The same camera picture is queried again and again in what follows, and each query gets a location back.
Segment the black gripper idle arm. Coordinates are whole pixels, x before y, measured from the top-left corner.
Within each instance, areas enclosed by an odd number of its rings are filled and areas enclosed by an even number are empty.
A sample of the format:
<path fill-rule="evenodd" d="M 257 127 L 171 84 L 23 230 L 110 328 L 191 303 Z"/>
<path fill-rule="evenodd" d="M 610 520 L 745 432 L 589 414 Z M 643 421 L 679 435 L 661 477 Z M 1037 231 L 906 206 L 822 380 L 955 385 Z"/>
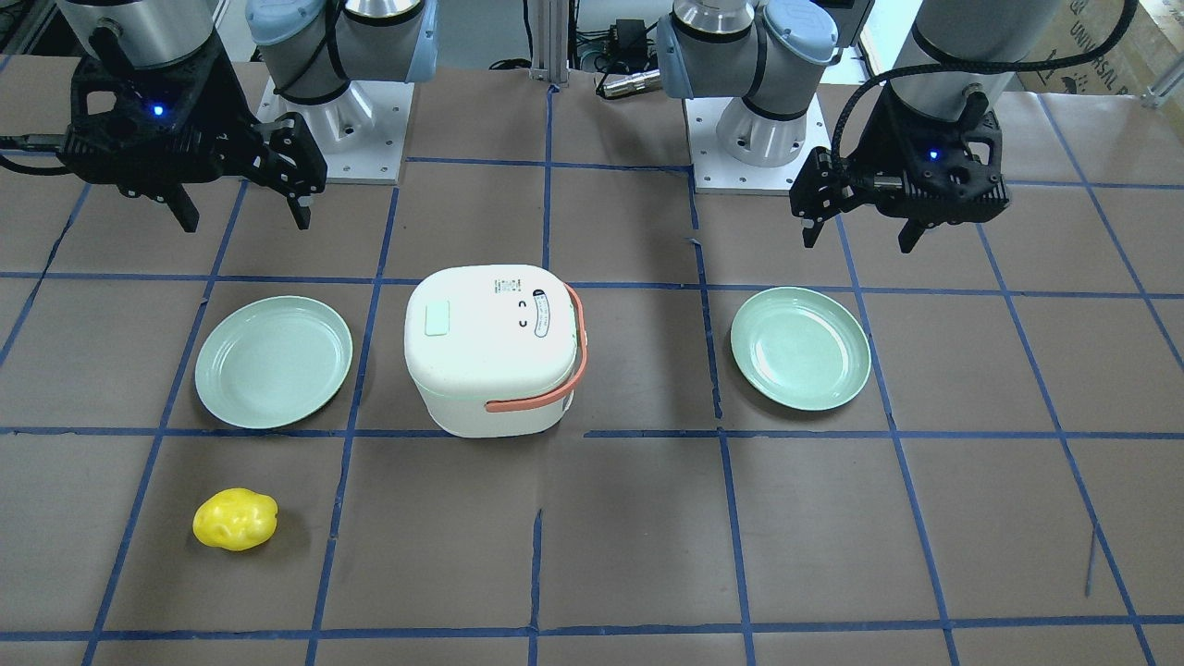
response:
<path fill-rule="evenodd" d="M 955 103 L 955 119 L 929 119 L 884 89 L 845 160 L 815 147 L 790 190 L 802 239 L 813 248 L 826 222 L 869 194 L 881 214 L 906 218 L 900 252 L 938 224 L 985 223 L 1010 205 L 1002 177 L 1002 132 L 985 92 Z"/>

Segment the idle robot arm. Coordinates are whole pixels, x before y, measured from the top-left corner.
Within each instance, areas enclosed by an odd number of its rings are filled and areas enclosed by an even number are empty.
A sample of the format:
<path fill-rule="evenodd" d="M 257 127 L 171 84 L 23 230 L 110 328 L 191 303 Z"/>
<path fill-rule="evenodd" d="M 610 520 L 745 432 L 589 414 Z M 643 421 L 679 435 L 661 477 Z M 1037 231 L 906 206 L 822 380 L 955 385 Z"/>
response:
<path fill-rule="evenodd" d="M 1083 52 L 1032 50 L 1058 1 L 919 1 L 892 65 L 866 34 L 884 1 L 676 1 L 655 28 L 676 100 L 727 101 L 719 143 L 740 164 L 802 160 L 789 190 L 805 246 L 847 211 L 899 218 L 901 252 L 940 225 L 1010 205 L 995 101 L 1012 76 L 1108 55 L 1141 5 L 1122 1 Z"/>

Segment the black gripper pressing arm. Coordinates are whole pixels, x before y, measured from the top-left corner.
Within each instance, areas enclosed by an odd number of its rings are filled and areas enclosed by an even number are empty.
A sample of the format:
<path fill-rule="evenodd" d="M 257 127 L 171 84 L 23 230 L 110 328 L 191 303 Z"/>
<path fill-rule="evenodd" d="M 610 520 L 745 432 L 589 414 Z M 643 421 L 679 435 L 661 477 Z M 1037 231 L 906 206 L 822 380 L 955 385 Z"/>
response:
<path fill-rule="evenodd" d="M 200 214 L 182 184 L 245 177 L 284 197 L 300 230 L 313 225 L 313 196 L 328 165 L 305 119 L 288 111 L 259 122 L 220 37 L 161 68 L 134 68 L 124 37 L 97 27 L 94 55 L 76 68 L 70 124 L 58 151 L 77 177 L 165 198 L 186 233 Z"/>

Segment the robot arm pressing cooker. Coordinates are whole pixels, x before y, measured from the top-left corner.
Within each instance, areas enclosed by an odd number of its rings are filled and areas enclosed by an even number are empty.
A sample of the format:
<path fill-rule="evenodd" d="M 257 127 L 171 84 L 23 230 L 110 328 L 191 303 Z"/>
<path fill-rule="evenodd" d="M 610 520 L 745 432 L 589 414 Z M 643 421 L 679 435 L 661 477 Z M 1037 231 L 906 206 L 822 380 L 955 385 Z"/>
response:
<path fill-rule="evenodd" d="M 54 155 L 89 184 L 165 204 L 193 232 L 185 186 L 242 177 L 284 198 L 300 230 L 324 190 L 324 151 L 366 130 L 339 113 L 360 81 L 431 81 L 433 1 L 250 1 L 245 9 L 272 92 L 290 105 L 264 121 L 204 1 L 62 1 L 85 55 L 70 88 L 70 123 Z M 343 127 L 316 130 L 320 114 Z"/>

